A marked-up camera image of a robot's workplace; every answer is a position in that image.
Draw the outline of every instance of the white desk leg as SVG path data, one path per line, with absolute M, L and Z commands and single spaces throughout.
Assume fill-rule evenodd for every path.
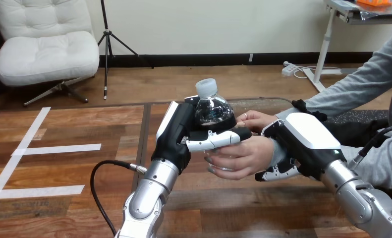
M 313 81 L 314 73 L 309 68 L 304 68 L 302 71 L 305 73 L 318 92 L 323 92 L 326 89 L 320 81 L 318 81 L 318 83 Z
M 307 74 L 308 79 L 311 81 L 311 83 L 314 84 L 314 86 L 316 86 L 316 84 L 321 84 L 320 83 L 320 76 L 323 71 L 324 60 L 326 59 L 327 51 L 329 50 L 330 39 L 332 38 L 333 23 L 335 21 L 335 17 L 336 17 L 336 10 L 334 10 L 333 8 L 330 8 L 330 20 L 329 20 L 329 24 L 327 25 L 327 32 L 324 35 L 323 44 L 321 45 L 320 56 L 318 58 L 318 63 L 317 63 L 317 68 L 316 68 L 315 74 L 313 74 L 313 75 L 310 73 Z

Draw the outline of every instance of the bottle cap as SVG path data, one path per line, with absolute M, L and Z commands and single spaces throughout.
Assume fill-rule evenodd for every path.
M 213 78 L 203 79 L 196 83 L 197 94 L 200 98 L 208 98 L 218 93 L 216 80 Z

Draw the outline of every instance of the white wall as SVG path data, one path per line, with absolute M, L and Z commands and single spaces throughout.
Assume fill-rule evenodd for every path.
M 100 0 L 87 0 L 95 37 Z M 105 0 L 112 32 L 139 54 L 319 52 L 329 20 L 322 0 Z M 351 26 L 336 19 L 332 52 L 378 50 L 392 25 Z M 105 44 L 100 52 L 105 53 Z M 130 52 L 115 40 L 114 54 Z

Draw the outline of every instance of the orange object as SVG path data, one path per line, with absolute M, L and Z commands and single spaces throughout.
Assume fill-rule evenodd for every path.
M 391 6 L 392 0 L 356 0 L 357 2 L 369 4 L 372 6 Z

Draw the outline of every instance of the robotic hand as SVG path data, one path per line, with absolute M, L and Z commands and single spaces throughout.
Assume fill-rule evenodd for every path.
M 197 98 L 172 102 L 156 134 L 151 166 L 132 165 L 145 177 L 123 207 L 123 225 L 115 238 L 155 238 L 168 196 L 178 176 L 190 161 L 190 152 L 211 150 L 251 137 L 247 128 L 222 131 L 194 131 Z
M 256 174 L 256 180 L 272 181 L 299 173 L 314 178 L 335 194 L 354 226 L 373 238 L 392 238 L 392 200 L 351 170 L 361 160 L 348 165 L 340 143 L 314 116 L 290 114 L 285 121 L 265 127 L 262 136 L 275 137 L 292 159 Z

